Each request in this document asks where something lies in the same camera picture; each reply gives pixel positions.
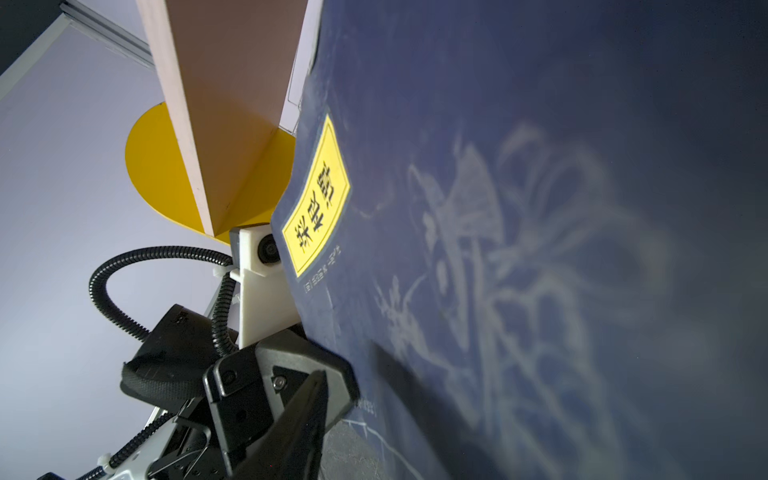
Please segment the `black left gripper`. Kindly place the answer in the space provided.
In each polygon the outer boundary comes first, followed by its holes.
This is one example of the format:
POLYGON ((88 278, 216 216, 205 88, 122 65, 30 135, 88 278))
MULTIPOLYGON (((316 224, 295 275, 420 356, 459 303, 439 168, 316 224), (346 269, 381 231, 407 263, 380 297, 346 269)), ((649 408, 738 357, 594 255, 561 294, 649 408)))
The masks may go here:
POLYGON ((325 429, 360 397, 348 361, 288 329, 217 360, 203 383, 233 479, 317 479, 325 429))

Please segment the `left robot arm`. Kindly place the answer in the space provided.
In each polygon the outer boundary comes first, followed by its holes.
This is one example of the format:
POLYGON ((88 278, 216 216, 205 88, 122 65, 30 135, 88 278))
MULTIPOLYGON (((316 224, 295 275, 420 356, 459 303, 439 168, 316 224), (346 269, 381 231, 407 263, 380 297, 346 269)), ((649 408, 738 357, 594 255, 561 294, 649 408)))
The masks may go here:
POLYGON ((224 276, 210 316, 171 307, 153 329, 129 317, 107 284, 149 260, 187 259, 222 268, 224 253, 153 246, 117 255, 92 274, 89 295, 113 324, 140 342, 120 386, 160 411, 88 472, 91 479, 315 479, 326 433, 354 406, 351 365, 290 327, 237 346, 228 327, 235 282, 224 276))

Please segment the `yellow wooden bookshelf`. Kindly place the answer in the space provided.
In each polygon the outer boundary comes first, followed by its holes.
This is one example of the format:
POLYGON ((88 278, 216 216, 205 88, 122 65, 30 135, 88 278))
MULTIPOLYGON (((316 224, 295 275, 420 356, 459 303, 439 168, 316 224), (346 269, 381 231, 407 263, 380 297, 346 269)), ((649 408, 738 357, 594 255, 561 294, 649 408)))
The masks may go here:
POLYGON ((164 99, 132 127, 125 161, 166 219, 227 242, 266 223, 291 176, 318 1, 142 1, 164 99))

